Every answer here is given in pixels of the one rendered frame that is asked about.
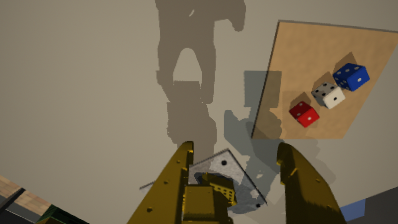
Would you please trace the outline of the tan flat mat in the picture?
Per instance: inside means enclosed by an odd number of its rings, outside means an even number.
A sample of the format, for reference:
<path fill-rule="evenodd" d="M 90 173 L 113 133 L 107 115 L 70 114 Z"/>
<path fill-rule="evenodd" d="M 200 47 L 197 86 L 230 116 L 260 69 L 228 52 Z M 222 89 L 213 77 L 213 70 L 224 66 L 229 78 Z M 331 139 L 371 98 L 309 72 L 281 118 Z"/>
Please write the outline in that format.
<path fill-rule="evenodd" d="M 252 139 L 343 139 L 395 47 L 398 33 L 278 22 Z M 366 67 L 370 80 L 331 109 L 312 92 L 347 63 Z M 338 85 L 337 85 L 338 86 Z M 320 116 L 304 128 L 289 113 L 301 101 Z"/>

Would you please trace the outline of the blue die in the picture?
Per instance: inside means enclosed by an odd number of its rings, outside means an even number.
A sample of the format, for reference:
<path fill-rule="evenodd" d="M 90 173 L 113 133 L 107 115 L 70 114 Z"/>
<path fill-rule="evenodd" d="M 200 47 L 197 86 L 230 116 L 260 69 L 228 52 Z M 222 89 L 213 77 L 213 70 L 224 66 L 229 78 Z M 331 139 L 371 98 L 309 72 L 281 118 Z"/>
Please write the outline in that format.
<path fill-rule="evenodd" d="M 370 80 L 365 66 L 347 63 L 333 77 L 338 86 L 355 91 L 364 83 Z"/>

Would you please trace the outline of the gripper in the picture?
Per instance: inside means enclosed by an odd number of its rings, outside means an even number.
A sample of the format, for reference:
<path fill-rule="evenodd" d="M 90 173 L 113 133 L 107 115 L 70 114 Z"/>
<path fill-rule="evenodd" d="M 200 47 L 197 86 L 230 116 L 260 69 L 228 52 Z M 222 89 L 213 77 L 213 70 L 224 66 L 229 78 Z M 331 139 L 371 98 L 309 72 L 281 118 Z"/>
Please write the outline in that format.
<path fill-rule="evenodd" d="M 184 185 L 193 165 L 194 142 L 184 142 L 160 173 L 127 224 L 182 224 Z M 292 145 L 277 150 L 285 185 L 286 224 L 347 224 L 323 177 Z"/>

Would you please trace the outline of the red die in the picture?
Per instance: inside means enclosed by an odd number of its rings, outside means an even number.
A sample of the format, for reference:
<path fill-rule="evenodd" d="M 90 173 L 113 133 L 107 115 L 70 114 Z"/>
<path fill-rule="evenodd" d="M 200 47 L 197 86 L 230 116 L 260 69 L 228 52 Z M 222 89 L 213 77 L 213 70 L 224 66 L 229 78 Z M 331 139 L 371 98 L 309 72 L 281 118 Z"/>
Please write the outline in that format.
<path fill-rule="evenodd" d="M 320 116 L 313 107 L 301 101 L 298 105 L 292 108 L 289 113 L 304 127 L 308 127 L 315 122 Z"/>

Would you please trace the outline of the white die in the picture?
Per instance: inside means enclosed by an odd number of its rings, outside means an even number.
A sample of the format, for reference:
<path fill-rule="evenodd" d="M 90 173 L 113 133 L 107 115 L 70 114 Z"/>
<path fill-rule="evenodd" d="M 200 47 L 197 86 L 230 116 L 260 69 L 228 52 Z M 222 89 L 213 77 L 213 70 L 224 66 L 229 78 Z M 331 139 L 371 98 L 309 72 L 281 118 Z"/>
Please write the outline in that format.
<path fill-rule="evenodd" d="M 312 92 L 312 95 L 319 104 L 328 109 L 333 108 L 346 98 L 340 86 L 329 82 L 324 82 Z"/>

